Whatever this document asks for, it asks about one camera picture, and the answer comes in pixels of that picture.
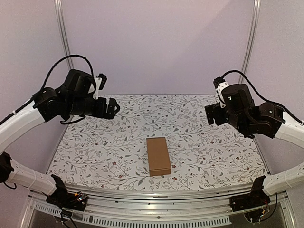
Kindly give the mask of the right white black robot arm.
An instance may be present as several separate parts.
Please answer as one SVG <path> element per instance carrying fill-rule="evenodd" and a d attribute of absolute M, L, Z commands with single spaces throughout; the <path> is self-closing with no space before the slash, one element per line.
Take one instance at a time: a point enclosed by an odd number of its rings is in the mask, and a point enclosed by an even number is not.
<path fill-rule="evenodd" d="M 254 138 L 256 134 L 262 134 L 303 148 L 303 123 L 296 121 L 279 105 L 265 102 L 256 106 L 246 84 L 228 85 L 222 82 L 218 84 L 216 92 L 219 102 L 205 106 L 210 125 L 230 124 L 245 138 Z M 252 192 L 246 195 L 245 201 L 249 207 L 256 207 L 263 201 L 264 195 L 270 196 L 291 189 L 303 181 L 302 163 L 275 175 L 259 177 L 255 179 Z"/>

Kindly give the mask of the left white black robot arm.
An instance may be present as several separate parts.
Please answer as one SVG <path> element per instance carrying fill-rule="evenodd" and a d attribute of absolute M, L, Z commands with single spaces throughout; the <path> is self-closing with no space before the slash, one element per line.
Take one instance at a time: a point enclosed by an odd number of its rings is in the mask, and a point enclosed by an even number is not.
<path fill-rule="evenodd" d="M 60 206 L 67 206 L 71 197 L 62 180 L 57 176 L 42 174 L 12 159 L 5 150 L 18 138 L 33 128 L 60 116 L 62 125 L 71 124 L 71 116 L 82 121 L 87 116 L 112 120 L 120 111 L 114 98 L 99 97 L 107 77 L 92 76 L 71 69 L 64 83 L 53 89 L 42 88 L 22 107 L 13 111 L 0 123 L 0 181 L 22 185 L 30 190 L 52 196 Z"/>

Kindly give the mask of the brown cardboard box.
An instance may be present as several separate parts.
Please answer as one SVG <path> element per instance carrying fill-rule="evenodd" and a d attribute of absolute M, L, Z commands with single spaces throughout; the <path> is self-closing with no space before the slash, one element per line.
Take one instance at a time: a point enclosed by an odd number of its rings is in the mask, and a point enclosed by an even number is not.
<path fill-rule="evenodd" d="M 147 138 L 150 177 L 171 174 L 171 161 L 165 137 Z"/>

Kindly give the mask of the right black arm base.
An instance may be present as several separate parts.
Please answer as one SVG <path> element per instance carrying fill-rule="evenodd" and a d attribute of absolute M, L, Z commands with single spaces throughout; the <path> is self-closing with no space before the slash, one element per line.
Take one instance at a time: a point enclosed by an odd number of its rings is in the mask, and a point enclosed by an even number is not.
<path fill-rule="evenodd" d="M 263 192 L 263 181 L 265 178 L 266 176 L 256 178 L 249 193 L 229 198 L 229 205 L 233 212 L 251 209 L 270 203 L 270 197 Z"/>

